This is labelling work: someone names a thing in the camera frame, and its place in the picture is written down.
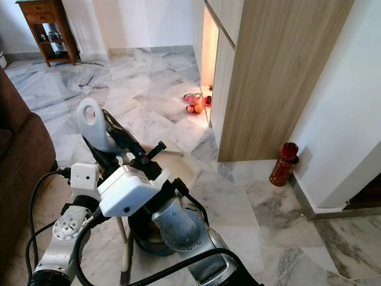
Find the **beige handled broom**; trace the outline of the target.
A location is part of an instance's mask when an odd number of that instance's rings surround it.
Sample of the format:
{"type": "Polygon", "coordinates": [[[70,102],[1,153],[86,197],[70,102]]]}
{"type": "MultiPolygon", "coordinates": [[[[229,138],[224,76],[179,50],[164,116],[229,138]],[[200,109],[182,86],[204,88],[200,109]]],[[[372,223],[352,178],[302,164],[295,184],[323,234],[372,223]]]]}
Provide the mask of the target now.
{"type": "Polygon", "coordinates": [[[123,219],[116,218],[123,238],[123,265],[120,272],[120,286],[128,286],[131,279],[132,255],[133,255],[133,235],[126,229],[123,219]]]}

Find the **red offering dish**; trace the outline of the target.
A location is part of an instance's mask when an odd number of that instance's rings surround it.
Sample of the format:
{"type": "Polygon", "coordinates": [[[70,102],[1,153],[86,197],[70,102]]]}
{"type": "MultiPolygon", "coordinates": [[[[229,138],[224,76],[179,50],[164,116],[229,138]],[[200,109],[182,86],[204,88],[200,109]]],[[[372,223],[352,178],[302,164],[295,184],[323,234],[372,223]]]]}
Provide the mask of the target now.
{"type": "Polygon", "coordinates": [[[183,95],[183,101],[188,105],[197,105],[202,100],[202,93],[189,93],[183,95]]]}

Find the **black round waste bin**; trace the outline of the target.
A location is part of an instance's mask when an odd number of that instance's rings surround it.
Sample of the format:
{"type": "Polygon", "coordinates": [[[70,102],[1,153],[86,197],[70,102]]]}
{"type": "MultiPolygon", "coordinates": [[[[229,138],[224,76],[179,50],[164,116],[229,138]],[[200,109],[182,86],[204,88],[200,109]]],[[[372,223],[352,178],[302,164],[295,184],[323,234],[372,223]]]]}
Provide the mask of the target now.
{"type": "Polygon", "coordinates": [[[139,208],[127,221],[138,247],[144,253],[153,256],[171,256],[175,253],[164,242],[158,226],[145,209],[139,208]]]}

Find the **brown fabric sofa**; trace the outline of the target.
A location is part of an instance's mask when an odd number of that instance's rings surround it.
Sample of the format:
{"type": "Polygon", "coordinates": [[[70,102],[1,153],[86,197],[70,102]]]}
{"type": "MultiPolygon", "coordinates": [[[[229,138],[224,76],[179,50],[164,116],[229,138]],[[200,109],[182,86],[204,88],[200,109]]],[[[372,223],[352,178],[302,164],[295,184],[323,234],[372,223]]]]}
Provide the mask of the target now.
{"type": "Polygon", "coordinates": [[[11,260],[29,228],[29,203],[38,180],[57,162],[43,120],[30,111],[0,71],[0,286],[12,286],[11,260]]]}

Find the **red cylindrical canister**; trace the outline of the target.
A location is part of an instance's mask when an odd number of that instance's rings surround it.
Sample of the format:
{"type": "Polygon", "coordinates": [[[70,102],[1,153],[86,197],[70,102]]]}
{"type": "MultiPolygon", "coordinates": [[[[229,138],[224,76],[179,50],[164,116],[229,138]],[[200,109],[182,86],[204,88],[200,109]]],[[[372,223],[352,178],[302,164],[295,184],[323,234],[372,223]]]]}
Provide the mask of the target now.
{"type": "Polygon", "coordinates": [[[286,142],[280,151],[279,158],[272,170],[269,181],[272,185],[283,187],[293,175],[296,164],[299,163],[299,147],[294,142],[286,142]]]}

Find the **tall light wood cabinet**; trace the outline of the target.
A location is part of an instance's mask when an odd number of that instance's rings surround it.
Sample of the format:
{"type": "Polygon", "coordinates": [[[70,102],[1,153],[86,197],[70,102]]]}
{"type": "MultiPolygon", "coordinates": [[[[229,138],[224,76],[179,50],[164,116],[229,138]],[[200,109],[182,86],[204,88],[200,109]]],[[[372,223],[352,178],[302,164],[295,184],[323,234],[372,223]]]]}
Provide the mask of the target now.
{"type": "Polygon", "coordinates": [[[192,0],[199,87],[217,160],[275,160],[354,0],[192,0]]]}

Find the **small wooden side cabinet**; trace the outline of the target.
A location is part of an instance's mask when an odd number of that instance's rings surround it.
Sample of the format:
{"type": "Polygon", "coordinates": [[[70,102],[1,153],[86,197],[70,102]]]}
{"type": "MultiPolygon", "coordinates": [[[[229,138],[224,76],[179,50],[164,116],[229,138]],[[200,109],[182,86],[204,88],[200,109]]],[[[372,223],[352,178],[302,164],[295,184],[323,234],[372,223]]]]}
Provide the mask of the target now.
{"type": "Polygon", "coordinates": [[[16,0],[15,3],[21,8],[46,65],[71,63],[75,66],[80,52],[63,1],[16,0]]]}

